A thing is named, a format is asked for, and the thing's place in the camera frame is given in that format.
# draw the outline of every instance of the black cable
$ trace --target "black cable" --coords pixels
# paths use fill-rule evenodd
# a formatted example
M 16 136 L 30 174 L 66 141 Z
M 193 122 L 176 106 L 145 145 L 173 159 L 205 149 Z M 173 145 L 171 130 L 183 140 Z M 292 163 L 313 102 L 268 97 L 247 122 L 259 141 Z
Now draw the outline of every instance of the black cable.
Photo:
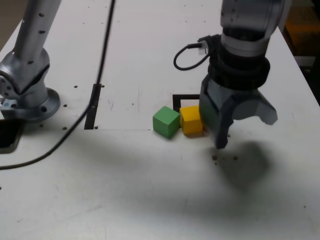
M 187 49 L 199 49 L 202 47 L 201 43 L 193 43 L 193 44 L 189 44 L 187 46 L 185 46 L 184 48 L 182 48 L 174 57 L 173 59 L 173 65 L 176 69 L 180 70 L 180 71 L 188 71 L 191 69 L 195 69 L 196 67 L 200 66 L 201 64 L 204 63 L 205 60 L 207 60 L 208 57 L 210 57 L 211 52 L 209 52 L 204 58 L 202 58 L 202 60 L 200 60 L 197 64 L 189 66 L 189 67 L 180 67 L 177 65 L 177 59 L 180 56 L 180 54 L 182 54 L 185 50 Z
M 95 103 L 95 99 L 98 94 L 99 84 L 101 82 L 102 73 L 104 70 L 115 3 L 116 3 L 116 0 L 111 0 L 110 10 L 109 10 L 109 15 L 108 15 L 108 20 L 107 20 L 108 22 L 107 22 L 105 36 L 104 36 L 104 43 L 103 43 L 103 49 L 102 49 L 102 56 L 101 56 L 101 60 L 100 60 L 99 72 L 98 72 L 98 76 L 96 79 L 96 85 L 94 88 L 94 92 L 92 94 L 92 98 L 91 98 L 88 106 L 86 107 L 85 111 L 78 118 L 78 120 L 71 126 L 71 128 L 66 132 L 66 134 L 60 139 L 60 141 L 58 141 L 56 143 L 56 145 L 54 145 L 53 148 L 51 148 L 47 153 L 45 153 L 42 156 L 39 156 L 31 161 L 27 161 L 27 162 L 23 162 L 23 163 L 19 163 L 19 164 L 14 164 L 14 165 L 0 166 L 0 170 L 9 170 L 9 169 L 17 169 L 17 168 L 25 167 L 25 166 L 28 166 L 31 164 L 35 164 L 35 163 L 45 159 L 46 157 L 50 156 L 55 150 L 57 150 L 64 143 L 64 141 L 69 137 L 69 135 L 75 130 L 75 128 L 79 125 L 79 123 L 81 123 L 81 121 L 85 118 L 87 113 L 90 111 L 91 107 Z

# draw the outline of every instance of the green cube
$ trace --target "green cube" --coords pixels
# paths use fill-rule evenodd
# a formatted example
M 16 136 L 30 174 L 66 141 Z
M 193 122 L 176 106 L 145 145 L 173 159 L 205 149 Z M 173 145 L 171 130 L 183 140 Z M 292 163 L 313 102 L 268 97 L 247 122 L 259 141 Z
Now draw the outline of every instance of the green cube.
M 180 114 L 164 106 L 153 115 L 153 130 L 170 139 L 180 127 Z

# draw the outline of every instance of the robotic arm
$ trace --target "robotic arm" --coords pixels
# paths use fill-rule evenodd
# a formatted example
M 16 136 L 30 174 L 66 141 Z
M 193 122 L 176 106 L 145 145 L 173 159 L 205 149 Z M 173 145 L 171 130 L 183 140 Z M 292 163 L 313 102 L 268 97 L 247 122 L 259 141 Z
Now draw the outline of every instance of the robotic arm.
M 218 149 L 227 145 L 234 120 L 258 116 L 268 125 L 278 120 L 275 108 L 258 88 L 269 74 L 270 63 L 265 54 L 284 3 L 285 0 L 223 0 L 222 35 L 198 40 L 199 48 L 205 48 L 206 57 L 210 57 L 208 74 L 201 84 L 199 111 Z M 176 68 L 185 71 L 197 67 L 198 64 L 189 68 L 177 66 L 182 51 L 174 59 Z
M 50 58 L 44 49 L 61 0 L 30 0 L 14 46 L 0 63 L 0 110 L 5 119 L 39 122 L 60 107 L 56 91 L 44 80 Z

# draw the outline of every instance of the white table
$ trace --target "white table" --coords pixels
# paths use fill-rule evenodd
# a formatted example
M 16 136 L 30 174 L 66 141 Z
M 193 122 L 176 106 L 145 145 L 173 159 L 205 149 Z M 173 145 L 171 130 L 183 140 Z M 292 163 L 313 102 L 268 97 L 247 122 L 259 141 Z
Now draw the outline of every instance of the white table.
M 220 8 L 219 0 L 118 0 L 98 129 L 82 122 L 47 159 L 0 172 L 1 240 L 320 239 L 320 108 L 278 29 L 260 88 L 277 110 L 274 126 L 235 121 L 219 151 L 208 137 L 179 131 L 165 140 L 149 130 L 172 94 L 199 93 L 208 63 L 181 72 L 173 57 L 221 32 Z M 45 44 L 46 85 L 68 107 L 42 128 L 29 125 L 1 165 L 46 152 L 87 106 L 108 9 L 107 0 L 62 1 Z M 179 64 L 199 58 L 190 51 Z

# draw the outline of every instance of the yellow cube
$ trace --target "yellow cube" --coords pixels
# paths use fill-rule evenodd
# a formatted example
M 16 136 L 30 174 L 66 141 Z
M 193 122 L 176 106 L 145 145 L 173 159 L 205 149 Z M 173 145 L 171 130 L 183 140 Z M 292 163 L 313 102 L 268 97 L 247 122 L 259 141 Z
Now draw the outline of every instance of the yellow cube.
M 180 125 L 184 135 L 201 133 L 204 126 L 200 119 L 199 106 L 181 107 Z

